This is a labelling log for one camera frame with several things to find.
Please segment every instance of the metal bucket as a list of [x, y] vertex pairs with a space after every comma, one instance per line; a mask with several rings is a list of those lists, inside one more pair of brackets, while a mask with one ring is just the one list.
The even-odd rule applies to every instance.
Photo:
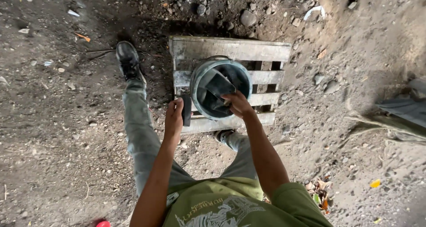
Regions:
[[211, 120], [225, 120], [233, 116], [231, 111], [228, 111], [227, 113], [216, 111], [203, 105], [199, 101], [200, 92], [198, 90], [200, 83], [202, 82], [205, 74], [213, 68], [220, 72], [225, 70], [227, 73], [230, 73], [230, 76], [227, 78], [236, 87], [237, 90], [244, 94], [247, 99], [250, 98], [253, 91], [253, 83], [247, 69], [242, 64], [223, 55], [212, 56], [206, 59], [192, 72], [189, 83], [189, 90], [192, 101], [197, 110], [203, 116]]

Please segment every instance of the dirt ground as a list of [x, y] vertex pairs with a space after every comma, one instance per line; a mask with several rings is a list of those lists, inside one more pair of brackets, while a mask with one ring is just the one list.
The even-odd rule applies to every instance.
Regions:
[[[204, 1], [210, 13], [199, 16]], [[326, 18], [313, 12], [294, 26], [311, 2]], [[245, 27], [239, 18], [250, 3], [257, 22]], [[426, 148], [384, 141], [385, 131], [339, 148], [355, 125], [349, 111], [375, 113], [376, 101], [426, 74], [426, 0], [0, 0], [0, 22], [7, 82], [0, 85], [0, 227], [88, 226], [98, 218], [126, 225], [137, 199], [123, 129], [125, 82], [113, 52], [86, 52], [122, 39], [145, 52], [141, 68], [162, 139], [173, 99], [169, 35], [293, 44], [280, 84], [288, 98], [265, 127], [289, 175], [300, 182], [330, 175], [334, 226], [426, 226]], [[315, 85], [318, 73], [324, 79]], [[332, 80], [339, 89], [325, 95]], [[195, 179], [218, 177], [235, 157], [212, 133], [182, 140], [175, 159]]]

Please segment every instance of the wooden pallet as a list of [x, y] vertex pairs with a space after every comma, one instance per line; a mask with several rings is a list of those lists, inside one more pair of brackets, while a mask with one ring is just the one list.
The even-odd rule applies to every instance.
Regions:
[[[264, 126], [274, 123], [274, 108], [280, 97], [280, 93], [277, 92], [278, 85], [284, 77], [282, 70], [284, 62], [287, 62], [290, 57], [290, 44], [229, 38], [171, 36], [169, 48], [173, 57], [173, 86], [176, 98], [181, 94], [182, 88], [189, 87], [192, 74], [192, 71], [177, 70], [182, 60], [202, 60], [213, 55], [226, 55], [233, 60], [255, 61], [255, 70], [249, 71], [253, 81], [253, 94], [248, 101], [258, 111], [257, 116]], [[194, 104], [191, 109], [197, 111]], [[182, 134], [236, 129], [244, 126], [244, 122], [236, 116], [224, 121], [214, 121], [195, 114], [191, 117], [191, 125], [184, 127]]]

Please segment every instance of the jeans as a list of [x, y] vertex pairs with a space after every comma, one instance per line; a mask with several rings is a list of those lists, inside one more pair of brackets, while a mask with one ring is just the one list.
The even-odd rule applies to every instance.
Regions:
[[[129, 79], [123, 94], [124, 129], [127, 134], [127, 151], [133, 157], [136, 192], [140, 196], [157, 157], [161, 143], [152, 127], [150, 110], [146, 100], [145, 83]], [[226, 144], [238, 151], [235, 160], [220, 176], [258, 179], [251, 156], [248, 137], [234, 133], [225, 138]], [[169, 187], [195, 181], [175, 161], [170, 172]]]

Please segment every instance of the person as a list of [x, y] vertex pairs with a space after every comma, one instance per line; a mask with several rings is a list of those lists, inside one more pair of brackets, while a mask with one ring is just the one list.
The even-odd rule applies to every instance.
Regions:
[[[332, 226], [305, 187], [290, 182], [255, 111], [239, 91], [223, 98], [245, 122], [248, 136], [216, 132], [217, 141], [237, 152], [235, 160], [219, 178], [194, 180], [173, 160], [183, 126], [182, 99], [170, 102], [160, 143], [136, 49], [121, 41], [116, 56], [127, 83], [124, 128], [139, 196], [130, 227]], [[270, 203], [262, 201], [263, 192]]]

